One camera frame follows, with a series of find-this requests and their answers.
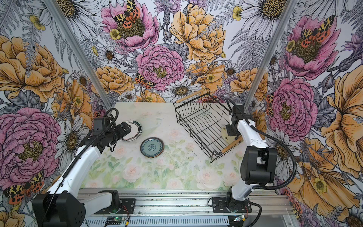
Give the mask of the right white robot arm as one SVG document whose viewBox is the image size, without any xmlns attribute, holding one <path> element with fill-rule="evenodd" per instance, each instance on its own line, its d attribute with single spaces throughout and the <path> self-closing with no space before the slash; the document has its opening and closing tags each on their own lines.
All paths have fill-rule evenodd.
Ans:
<svg viewBox="0 0 363 227">
<path fill-rule="evenodd" d="M 245 201 L 257 186 L 266 186 L 274 180 L 277 151 L 269 147 L 261 134 L 253 129 L 254 121 L 244 113 L 243 105 L 230 107 L 230 123 L 226 126 L 228 136 L 235 140 L 223 152 L 242 144 L 244 157 L 240 166 L 241 179 L 227 194 L 228 202 Z"/>
</svg>

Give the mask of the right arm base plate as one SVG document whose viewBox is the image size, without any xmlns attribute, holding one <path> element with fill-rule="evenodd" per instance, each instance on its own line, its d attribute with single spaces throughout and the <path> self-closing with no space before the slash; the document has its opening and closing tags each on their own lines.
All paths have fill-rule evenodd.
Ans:
<svg viewBox="0 0 363 227">
<path fill-rule="evenodd" d="M 237 201 L 226 197 L 211 197 L 208 206 L 213 213 L 251 213 L 252 208 L 248 201 Z"/>
</svg>

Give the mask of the rearmost green red rimmed plate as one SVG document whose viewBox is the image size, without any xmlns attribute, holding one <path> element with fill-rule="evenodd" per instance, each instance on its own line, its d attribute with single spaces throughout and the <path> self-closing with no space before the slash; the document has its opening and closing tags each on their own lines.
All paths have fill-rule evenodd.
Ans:
<svg viewBox="0 0 363 227">
<path fill-rule="evenodd" d="M 122 142 L 131 142 L 136 140 L 142 134 L 142 126 L 139 122 L 128 120 L 126 123 L 131 127 L 130 133 L 124 136 Z"/>
</svg>

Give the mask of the teal blue patterned plate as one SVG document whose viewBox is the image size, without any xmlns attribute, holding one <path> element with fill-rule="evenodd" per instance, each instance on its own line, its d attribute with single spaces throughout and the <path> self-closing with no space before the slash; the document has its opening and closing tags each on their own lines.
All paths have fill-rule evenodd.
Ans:
<svg viewBox="0 0 363 227">
<path fill-rule="evenodd" d="M 164 151 L 164 143 L 161 139 L 150 137 L 145 139 L 140 145 L 141 154 L 147 158 L 155 158 Z"/>
</svg>

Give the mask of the beige green rimmed plate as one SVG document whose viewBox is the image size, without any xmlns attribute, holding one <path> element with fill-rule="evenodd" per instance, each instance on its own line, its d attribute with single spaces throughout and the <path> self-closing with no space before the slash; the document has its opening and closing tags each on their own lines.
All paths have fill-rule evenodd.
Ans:
<svg viewBox="0 0 363 227">
<path fill-rule="evenodd" d="M 221 137 L 223 140 L 225 140 L 225 142 L 227 144 L 230 144 L 234 141 L 235 139 L 235 136 L 229 136 L 228 135 L 228 132 L 227 132 L 227 129 L 226 129 L 226 126 L 224 126 L 222 129 L 221 129 L 221 133 L 220 133 Z"/>
</svg>

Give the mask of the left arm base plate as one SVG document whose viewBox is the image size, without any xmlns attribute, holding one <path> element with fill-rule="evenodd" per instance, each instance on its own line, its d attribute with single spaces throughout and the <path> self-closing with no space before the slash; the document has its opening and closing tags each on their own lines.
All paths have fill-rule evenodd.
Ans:
<svg viewBox="0 0 363 227">
<path fill-rule="evenodd" d="M 136 199 L 133 198 L 123 198 L 120 199 L 119 202 L 116 203 L 115 206 L 110 206 L 108 208 L 104 208 L 99 210 L 95 214 L 97 215 L 108 215 L 108 214 L 133 214 L 135 209 Z"/>
</svg>

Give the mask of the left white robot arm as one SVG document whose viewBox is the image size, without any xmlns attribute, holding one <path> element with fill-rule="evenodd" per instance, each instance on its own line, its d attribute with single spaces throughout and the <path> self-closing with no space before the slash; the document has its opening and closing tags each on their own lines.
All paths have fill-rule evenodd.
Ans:
<svg viewBox="0 0 363 227">
<path fill-rule="evenodd" d="M 62 176 L 45 194 L 34 198 L 32 207 L 38 226 L 80 227 L 98 211 L 120 209 L 121 202 L 115 190 L 103 190 L 84 202 L 77 199 L 82 182 L 105 148 L 131 132 L 129 124 L 115 121 L 111 117 L 97 118 L 94 129 L 81 141 L 75 158 Z"/>
</svg>

